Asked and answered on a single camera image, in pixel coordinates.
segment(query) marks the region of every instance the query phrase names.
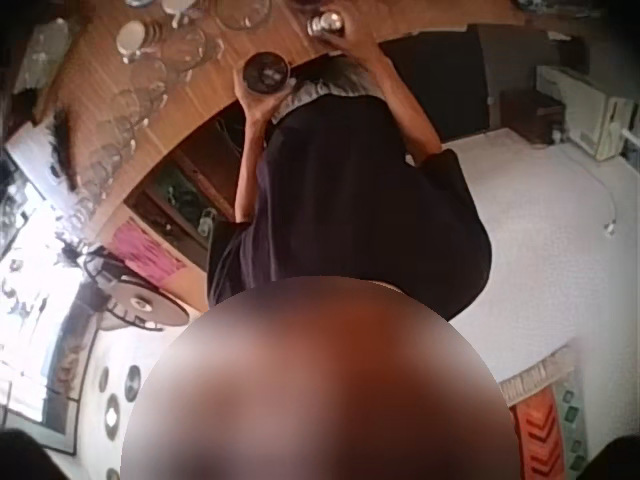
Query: cabinet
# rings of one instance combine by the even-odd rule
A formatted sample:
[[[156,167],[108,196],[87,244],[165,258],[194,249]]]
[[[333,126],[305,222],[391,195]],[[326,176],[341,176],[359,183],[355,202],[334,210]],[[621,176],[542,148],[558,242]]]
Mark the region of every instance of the cabinet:
[[[207,270],[211,231],[233,219],[240,152],[218,119],[194,131],[167,155],[126,204],[164,240]]]

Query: hand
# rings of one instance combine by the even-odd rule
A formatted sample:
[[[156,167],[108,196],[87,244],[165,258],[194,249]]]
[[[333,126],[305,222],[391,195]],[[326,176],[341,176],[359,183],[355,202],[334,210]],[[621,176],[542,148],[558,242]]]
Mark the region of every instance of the hand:
[[[351,56],[363,67],[368,67],[384,57],[369,25],[360,20],[361,15],[352,4],[336,1],[323,7],[322,10],[337,12],[344,19],[344,35],[324,33],[321,36],[323,40]]]
[[[281,92],[272,95],[260,95],[249,90],[245,84],[242,78],[242,67],[234,70],[233,82],[236,97],[238,97],[238,101],[247,117],[247,124],[258,125],[266,125],[271,120],[280,104],[291,95],[296,84],[295,79],[291,78]]]

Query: white appliance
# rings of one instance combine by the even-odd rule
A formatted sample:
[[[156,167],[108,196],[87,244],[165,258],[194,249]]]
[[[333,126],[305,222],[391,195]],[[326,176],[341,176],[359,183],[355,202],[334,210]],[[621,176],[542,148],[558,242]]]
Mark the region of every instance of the white appliance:
[[[563,67],[539,66],[536,88],[566,106],[569,138],[596,160],[620,154],[623,129],[629,128],[634,101],[616,96],[613,89]]]

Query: pink poster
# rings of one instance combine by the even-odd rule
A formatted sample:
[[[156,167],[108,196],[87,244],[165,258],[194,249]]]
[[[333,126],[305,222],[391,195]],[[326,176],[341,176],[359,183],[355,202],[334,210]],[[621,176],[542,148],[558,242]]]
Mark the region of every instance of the pink poster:
[[[156,286],[185,267],[131,218],[116,230],[109,250]]]

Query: orange rug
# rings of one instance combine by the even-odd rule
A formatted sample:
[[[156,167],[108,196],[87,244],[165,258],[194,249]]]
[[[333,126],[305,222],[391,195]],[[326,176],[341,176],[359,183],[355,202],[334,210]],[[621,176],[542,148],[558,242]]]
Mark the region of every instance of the orange rug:
[[[558,352],[553,355],[556,358],[551,362],[545,359],[507,380],[511,382],[511,389],[519,385],[519,396],[524,397],[511,405],[506,395],[520,443],[523,480],[573,480],[587,464],[578,374],[563,364],[564,358],[558,360]],[[503,393],[509,389],[501,386]],[[527,388],[532,391],[528,396]]]

